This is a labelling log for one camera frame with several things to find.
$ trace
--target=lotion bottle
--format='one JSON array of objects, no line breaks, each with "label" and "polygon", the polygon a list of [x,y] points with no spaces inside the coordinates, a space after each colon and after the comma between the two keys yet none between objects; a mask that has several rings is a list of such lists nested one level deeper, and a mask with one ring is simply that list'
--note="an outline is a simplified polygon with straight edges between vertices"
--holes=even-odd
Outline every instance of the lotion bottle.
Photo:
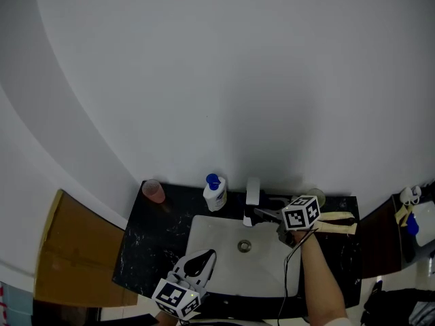
[{"label": "lotion bottle", "polygon": [[226,203],[226,180],[216,174],[208,174],[207,186],[205,186],[203,196],[210,211],[220,210]]}]

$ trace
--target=pink cup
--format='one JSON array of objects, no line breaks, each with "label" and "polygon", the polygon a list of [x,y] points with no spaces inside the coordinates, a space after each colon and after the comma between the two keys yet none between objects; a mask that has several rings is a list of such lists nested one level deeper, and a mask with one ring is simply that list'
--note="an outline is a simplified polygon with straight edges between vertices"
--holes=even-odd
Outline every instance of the pink cup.
[{"label": "pink cup", "polygon": [[148,180],[142,186],[142,193],[149,200],[160,204],[164,202],[165,196],[163,188],[157,180]]}]

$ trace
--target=marble countertop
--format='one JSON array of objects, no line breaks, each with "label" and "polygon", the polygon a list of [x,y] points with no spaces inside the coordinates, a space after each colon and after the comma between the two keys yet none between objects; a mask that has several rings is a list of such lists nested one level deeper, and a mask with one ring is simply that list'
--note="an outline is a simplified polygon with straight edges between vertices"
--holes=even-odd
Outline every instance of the marble countertop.
[{"label": "marble countertop", "polygon": [[[166,277],[178,259],[185,255],[193,216],[243,218],[243,205],[238,201],[241,194],[238,192],[228,192],[225,207],[211,213],[203,198],[202,189],[169,184],[162,186],[167,197],[162,204],[150,202],[139,189],[113,277],[113,282],[146,297],[152,296],[160,278]],[[327,197],[321,212],[331,211],[349,211],[357,222],[360,220],[356,197]],[[362,262],[359,228],[358,225],[355,236],[315,234],[340,285],[347,308],[360,302]],[[281,313],[282,319],[307,314],[303,280],[301,269],[298,295],[286,299]],[[201,312],[201,317],[207,318],[276,319],[282,300],[282,297],[260,298],[210,293],[205,303],[196,311]]]}]

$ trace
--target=hand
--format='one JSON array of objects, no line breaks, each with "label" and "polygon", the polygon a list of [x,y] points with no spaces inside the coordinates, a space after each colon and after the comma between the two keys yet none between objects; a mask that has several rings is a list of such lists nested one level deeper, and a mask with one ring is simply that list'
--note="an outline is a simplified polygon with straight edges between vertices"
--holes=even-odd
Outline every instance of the hand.
[{"label": "hand", "polygon": [[161,326],[176,326],[178,319],[175,316],[171,316],[165,312],[159,312],[156,319]]},{"label": "hand", "polygon": [[298,244],[305,237],[307,232],[308,231],[304,231],[304,230],[301,230],[301,231],[291,231],[295,243]]}]

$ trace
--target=brown cardboard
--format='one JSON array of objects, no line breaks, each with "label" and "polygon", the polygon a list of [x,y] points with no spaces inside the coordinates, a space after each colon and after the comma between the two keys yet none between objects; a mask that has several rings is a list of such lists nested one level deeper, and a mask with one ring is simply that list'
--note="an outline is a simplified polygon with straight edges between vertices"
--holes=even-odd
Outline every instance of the brown cardboard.
[{"label": "brown cardboard", "polygon": [[35,299],[89,308],[137,304],[136,293],[111,281],[123,235],[59,191],[39,252]]}]

